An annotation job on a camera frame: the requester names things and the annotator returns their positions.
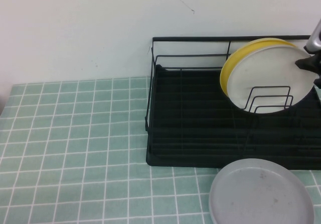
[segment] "white grid line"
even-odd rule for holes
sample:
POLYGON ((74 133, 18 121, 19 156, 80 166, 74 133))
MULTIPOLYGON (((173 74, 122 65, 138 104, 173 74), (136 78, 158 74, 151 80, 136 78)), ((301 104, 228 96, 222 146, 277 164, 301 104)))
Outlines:
MULTIPOLYGON (((75 97, 75 102, 74 102, 74 107, 73 107, 72 113, 75 112, 75 106, 76 106, 76 98, 77 98, 77 94, 78 94, 78 88, 79 88, 79 81, 78 81, 78 83, 77 83, 76 97, 75 97)), ((61 170, 61 175, 60 175, 60 180, 59 180, 59 185, 58 185, 58 193, 57 193, 57 198, 56 198, 56 205, 55 205, 54 215, 53 215, 53 217, 52 217, 52 223, 54 223, 55 218, 56 218, 56 212, 57 212, 58 199, 59 199, 59 194, 60 194, 61 181, 62 181, 62 177, 63 177, 63 173, 64 173, 64 169, 63 169, 63 168, 64 168, 65 162, 66 162, 67 149, 68 149, 70 132, 71 132, 71 123, 72 123, 72 121, 70 122, 70 128, 69 128, 68 139, 67 139, 67 146, 66 146, 66 151, 65 151, 65 156, 64 156, 63 164, 62 164, 62 170, 61 170)))
MULTIPOLYGON (((58 96, 59 96, 59 93, 60 93, 60 90, 61 90, 61 85, 62 85, 62 82, 60 82, 59 91, 58 91, 58 96)), ((52 118, 52 119, 51 119, 51 124, 50 124, 51 127, 52 127, 53 121, 54 121, 54 119, 52 118)), ((47 137, 47 141, 46 141, 46 146, 45 146, 45 151, 44 151, 44 153, 46 153, 46 151, 47 151, 50 133, 51 133, 51 128, 49 129, 49 133, 48 133, 48 137, 47 137)), ((30 220, 31 220, 31 215, 32 215, 32 211, 33 211, 34 204, 35 204, 35 200, 36 200, 37 187, 38 187, 39 181, 40 181, 41 170, 42 170, 42 168, 43 168, 43 166, 44 166, 45 156, 46 156, 46 155, 43 155, 43 158, 42 158, 42 161, 41 161, 40 170, 39 170, 39 174, 38 174, 38 179, 37 179, 36 187, 35 187, 35 193, 34 193, 34 197, 33 197, 33 201, 32 201, 32 206, 31 206, 30 213, 29 213, 28 223, 30 223, 30 220)))
MULTIPOLYGON (((43 92, 44 86, 45 86, 45 84, 42 85, 41 92, 43 92)), ((38 110, 39 102, 40 102, 40 98, 38 100, 38 104, 37 104, 37 107, 36 107, 36 110, 35 110, 34 118, 32 120, 32 125, 34 124, 34 120, 35 120, 35 116, 36 116, 36 113, 37 113, 37 110, 38 110)), ((30 134, 31 134, 31 130, 29 130, 29 133, 28 133, 27 143, 28 143, 28 140, 30 138, 30 134)), ((7 208, 7 211, 6 211, 4 223, 6 223, 6 220, 7 220, 8 214, 9 214, 9 209, 10 209, 11 202, 12 202, 12 199, 13 199, 13 196, 14 196, 14 192, 15 192, 15 186, 16 186, 17 181, 18 181, 19 171, 21 170, 21 167, 22 167, 22 162, 23 162, 23 159, 24 159, 24 155, 26 153, 26 149, 27 149, 27 144, 25 145, 24 153, 22 155, 22 158, 21 158, 21 161, 20 161, 20 164, 19 164, 19 169, 18 169, 18 173, 17 173, 17 176, 16 176, 16 180, 15 180, 13 188, 12 188, 11 197, 10 197, 10 201, 9 201, 8 208, 7 208)))

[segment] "stacked plates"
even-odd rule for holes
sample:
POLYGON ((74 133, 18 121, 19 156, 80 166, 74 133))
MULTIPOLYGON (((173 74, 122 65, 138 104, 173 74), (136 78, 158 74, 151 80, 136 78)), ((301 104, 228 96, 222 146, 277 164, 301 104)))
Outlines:
POLYGON ((280 111, 302 100, 318 78, 317 74, 295 65, 296 60, 309 56, 281 39, 249 42, 224 64, 220 75, 222 90, 245 111, 261 114, 280 111))

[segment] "plate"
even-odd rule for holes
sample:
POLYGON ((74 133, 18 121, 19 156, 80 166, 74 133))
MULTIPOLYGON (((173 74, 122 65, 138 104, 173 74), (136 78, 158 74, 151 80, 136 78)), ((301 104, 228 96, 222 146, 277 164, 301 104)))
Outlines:
POLYGON ((225 166, 209 195, 214 224, 313 224, 311 198, 284 167, 260 159, 225 166))
POLYGON ((292 97, 285 96, 290 86, 292 105, 296 104, 310 92, 314 80, 318 78, 315 73, 295 65, 296 60, 309 56, 301 49, 286 45, 265 47, 252 52, 232 70, 227 82, 228 97, 237 107, 246 111, 273 113, 283 110, 285 103, 290 105, 292 97), (268 88, 255 88, 251 93, 255 86, 268 88))
POLYGON ((228 96, 227 81, 233 68, 240 60, 242 60, 251 52, 256 51, 260 48, 281 44, 295 46, 290 42, 278 38, 261 38, 247 43, 245 46, 232 53, 231 56, 226 60, 220 74, 220 84, 223 92, 228 96))

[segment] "green tile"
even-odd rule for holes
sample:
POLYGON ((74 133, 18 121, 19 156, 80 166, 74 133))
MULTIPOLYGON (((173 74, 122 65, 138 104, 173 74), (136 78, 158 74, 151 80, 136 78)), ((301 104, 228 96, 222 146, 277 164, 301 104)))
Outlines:
POLYGON ((93 91, 95 89, 95 81, 80 81, 78 92, 93 91))
POLYGON ((17 173, 0 173, 0 188, 13 187, 17 173))
POLYGON ((56 104, 58 94, 43 94, 40 97, 39 104, 56 104))
POLYGON ((36 116, 53 115, 55 112, 55 105, 40 105, 38 106, 36 116))
POLYGON ((130 112, 130 121, 145 121, 146 110, 136 110, 130 112))
POLYGON ((64 157, 65 155, 46 155, 42 169, 50 170, 62 168, 64 157))
POLYGON ((52 118, 52 116, 35 117, 32 128, 50 127, 52 118))
POLYGON ((6 143, 7 142, 7 139, 9 137, 9 131, 1 131, 0 132, 0 143, 3 144, 3 143, 6 143))
POLYGON ((28 223, 31 206, 11 206, 8 211, 6 224, 28 223))
POLYGON ((69 128, 54 128, 51 129, 49 140, 64 140, 69 135, 69 128))
POLYGON ((62 184, 81 183, 84 176, 84 169, 65 169, 62 174, 62 184))
POLYGON ((146 78, 131 79, 130 88, 146 88, 146 78))
POLYGON ((112 92, 112 100, 128 100, 129 90, 114 90, 112 92))
POLYGON ((44 141, 48 139, 49 135, 49 128, 48 129, 39 129, 39 130, 31 130, 29 141, 44 141))
POLYGON ((110 101, 111 91, 98 91, 95 92, 95 101, 110 101))
POLYGON ((174 176, 195 175, 194 168, 191 167, 174 167, 174 176))
POLYGON ((39 102, 40 95, 25 95, 22 98, 21 106, 23 105, 37 105, 39 102))
POLYGON ((25 91, 26 85, 14 85, 11 88, 10 95, 22 95, 25 91))
POLYGON ((34 118, 20 118, 20 119, 15 119, 13 129, 29 129, 31 128, 32 125, 32 120, 34 118))
POLYGON ((149 165, 147 164, 132 164, 129 167, 130 179, 149 179, 149 165))
POLYGON ((105 183, 84 184, 82 200, 104 199, 105 183))
POLYGON ((108 138, 89 139, 88 151, 104 151, 108 148, 108 138))
POLYGON ((77 220, 78 210, 79 210, 79 203, 58 204, 55 221, 77 220))
POLYGON ((151 215, 151 198, 129 199, 129 216, 151 215))
POLYGON ((28 205, 34 200, 35 188, 15 189, 11 205, 28 205))
POLYGON ((174 195, 174 182, 172 179, 152 180, 153 195, 174 195))
POLYGON ((58 202, 80 201, 81 184, 78 185, 62 185, 58 202))
POLYGON ((151 217, 138 217, 129 219, 129 224, 152 224, 151 217))
POLYGON ((43 84, 27 85, 25 94, 37 94, 41 93, 43 84))
POLYGON ((129 120, 128 116, 129 116, 128 112, 112 112, 110 122, 111 123, 125 122, 129 120))
POLYGON ((106 184, 106 199, 127 198, 128 182, 115 181, 106 184))
POLYGON ((74 115, 72 117, 72 125, 88 125, 90 124, 90 117, 91 114, 74 115))
POLYGON ((71 103, 75 102, 76 99, 76 93, 61 93, 59 95, 58 103, 71 103))
POLYGON ((150 196, 150 180, 131 180, 129 182, 129 197, 150 196))
POLYGON ((36 112, 36 106, 22 106, 19 108, 17 117, 30 117, 34 116, 36 112))
POLYGON ((69 140, 67 153, 86 152, 87 139, 69 140))
POLYGON ((112 123, 110 124, 110 136, 128 135, 128 123, 112 123))
POLYGON ((128 149, 128 136, 110 137, 109 150, 126 150, 128 149))
POLYGON ((128 167, 127 166, 108 166, 107 180, 127 180, 128 167))
POLYGON ((111 111, 128 111, 129 110, 129 101, 117 101, 117 104, 113 104, 111 111))
MULTIPOLYGON (((18 107, 5 107, 4 110, 1 113, 1 118, 14 118, 16 116, 17 111, 18 111, 18 107)), ((24 111, 20 112, 20 115, 26 115, 26 114, 28 114, 28 111, 24 110, 24 111)))
POLYGON ((93 112, 101 113, 101 112, 109 112, 110 111, 110 102, 95 102, 93 112))
POLYGON ((75 114, 91 113, 91 102, 79 102, 75 104, 75 114))
POLYGON ((25 146, 25 143, 7 145, 4 157, 22 156, 25 150, 25 146))
POLYGON ((92 125, 90 129, 90 137, 106 137, 108 136, 108 132, 108 124, 92 125))
POLYGON ((61 170, 42 171, 39 178, 39 185, 56 185, 59 184, 61 170))
POLYGON ((128 164, 128 150, 109 151, 109 165, 128 164))
POLYGON ((0 206, 9 205, 12 189, 0 190, 0 206))
POLYGON ((42 93, 57 93, 59 92, 60 83, 45 83, 42 93))
POLYGON ((71 127, 70 139, 87 138, 89 135, 89 126, 75 126, 71 127))
POLYGON ((71 117, 71 115, 54 116, 52 126, 70 126, 71 117))
POLYGON ((180 218, 180 223, 185 223, 185 224, 203 223, 202 215, 182 215, 179 218, 180 218))
POLYGON ((10 96, 6 102, 7 107, 19 106, 22 96, 10 96))
POLYGON ((55 203, 58 194, 58 186, 38 186, 36 190, 35 204, 55 203))
POLYGON ((179 214, 201 212, 198 195, 178 196, 177 206, 179 214))
POLYGON ((56 107, 56 115, 69 115, 72 114, 74 110, 74 104, 58 104, 56 107))
POLYGON ((13 123, 13 119, 0 119, 0 130, 10 130, 13 123))
POLYGON ((129 79, 114 79, 113 89, 128 89, 129 79))
POLYGON ((103 201, 81 203, 79 219, 101 219, 103 215, 103 205, 103 201))
POLYGON ((154 197, 153 198, 154 215, 172 215, 176 214, 175 197, 154 197))
POLYGON ((209 194, 201 195, 201 203, 203 212, 209 212, 209 194))
POLYGON ((26 142, 28 140, 28 135, 29 130, 12 130, 8 142, 26 142))
POLYGON ((67 154, 65 160, 65 168, 84 167, 86 154, 67 154))
POLYGON ((177 224, 176 216, 157 216, 154 217, 154 224, 177 224))
POLYGON ((20 170, 40 170, 42 159, 42 156, 24 157, 20 170))
POLYGON ((77 82, 63 82, 61 84, 60 92, 76 92, 77 85, 77 82))
POLYGON ((145 163, 146 162, 146 149, 131 150, 129 153, 130 163, 145 163))
POLYGON ((38 180, 39 171, 20 172, 16 182, 16 187, 35 186, 38 180))
POLYGON ((175 178, 175 187, 177 195, 198 193, 196 177, 175 178))
POLYGON ((138 99, 138 98, 147 98, 147 90, 144 89, 131 89, 130 90, 130 98, 131 99, 138 99))
POLYGON ((84 182, 104 181, 106 167, 86 168, 84 182))
POLYGON ((66 152, 67 140, 49 141, 46 154, 64 154, 66 152))
POLYGON ((45 152, 46 142, 27 143, 25 156, 28 155, 43 155, 45 152))
POLYGON ((96 91, 111 90, 112 80, 98 80, 96 82, 96 91))
POLYGON ((51 222, 54 212, 55 205, 35 205, 32 209, 30 223, 51 222))
POLYGON ((2 159, 0 164, 0 172, 18 171, 21 158, 2 159))
POLYGON ((146 99, 135 99, 130 101, 130 110, 146 110, 146 99))
POLYGON ((127 200, 107 200, 105 216, 108 218, 127 217, 127 200))
POLYGON ((314 205, 321 204, 321 196, 317 187, 307 187, 306 190, 309 192, 314 205))
POLYGON ((200 193, 209 193, 210 192, 211 185, 213 183, 214 178, 215 178, 215 175, 198 176, 197 177, 200 193))
POLYGON ((106 165, 106 161, 107 161, 107 151, 88 153, 86 166, 106 165))

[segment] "white wall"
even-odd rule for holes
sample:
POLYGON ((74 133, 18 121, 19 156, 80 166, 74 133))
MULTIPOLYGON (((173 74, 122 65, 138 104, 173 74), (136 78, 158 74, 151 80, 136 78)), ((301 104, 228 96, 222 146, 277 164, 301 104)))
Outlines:
POLYGON ((148 75, 153 36, 310 34, 320 6, 321 0, 0 0, 0 98, 15 83, 148 75))

